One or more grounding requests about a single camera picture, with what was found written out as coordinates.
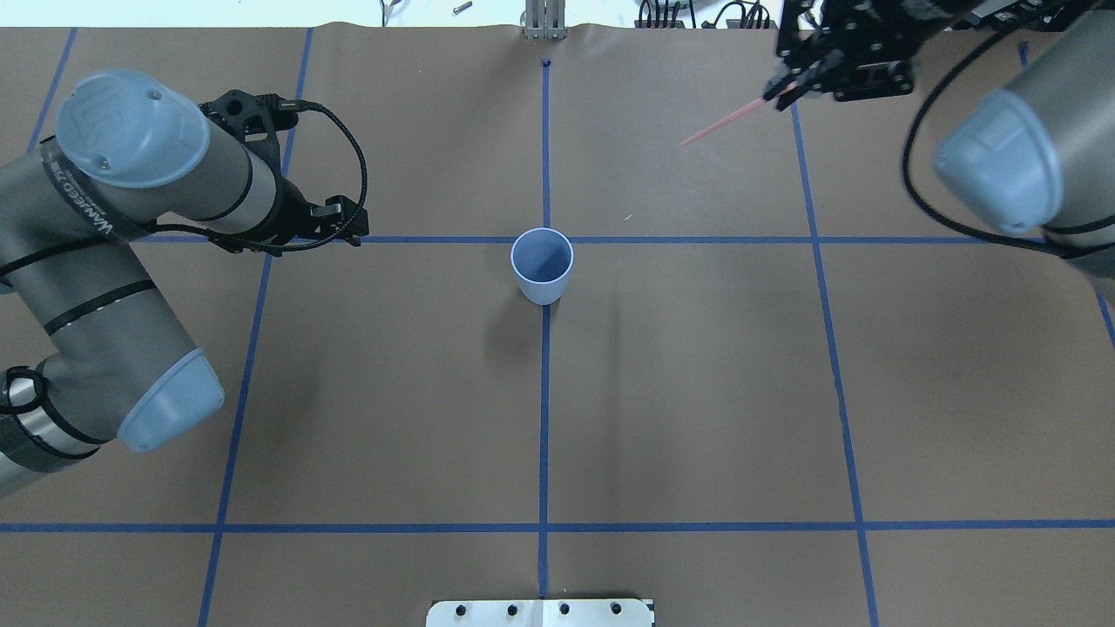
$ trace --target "pink stick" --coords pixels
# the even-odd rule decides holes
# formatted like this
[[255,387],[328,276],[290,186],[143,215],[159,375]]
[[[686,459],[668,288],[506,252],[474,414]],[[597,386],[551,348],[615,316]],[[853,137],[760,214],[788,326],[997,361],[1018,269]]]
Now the pink stick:
[[[786,87],[786,89],[783,90],[783,94],[785,94],[786,91],[789,91],[794,87],[796,87],[796,85],[794,85],[793,83],[791,83]],[[680,144],[678,144],[678,147],[679,148],[683,148],[683,147],[688,146],[689,144],[692,144],[697,139],[700,139],[701,137],[706,137],[706,136],[708,136],[708,135],[710,135],[712,133],[716,133],[717,131],[724,128],[725,126],[731,124],[733,122],[736,122],[737,119],[744,117],[745,115],[752,113],[753,110],[762,107],[764,103],[768,103],[768,102],[769,100],[765,100],[763,98],[755,98],[750,103],[747,103],[746,105],[739,107],[735,112],[728,114],[728,116],[725,117],[724,119],[721,119],[720,122],[717,122],[716,124],[714,124],[712,126],[709,126],[705,131],[701,131],[700,133],[694,135],[692,137],[686,139],[685,142],[681,142]]]

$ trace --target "blue cap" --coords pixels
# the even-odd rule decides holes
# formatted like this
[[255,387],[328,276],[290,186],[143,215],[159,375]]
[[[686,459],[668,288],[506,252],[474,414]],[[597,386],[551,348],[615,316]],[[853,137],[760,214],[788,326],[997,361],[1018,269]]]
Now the blue cap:
[[938,147],[934,165],[980,220],[1012,235],[1053,220],[1064,201],[1049,132],[1029,104],[1007,89],[983,98]]
[[134,69],[81,79],[58,109],[66,156],[89,177],[118,187],[173,183],[205,156],[209,120],[188,98]]
[[174,440],[212,416],[224,404],[224,389],[200,348],[163,374],[128,412],[116,436],[136,453]]

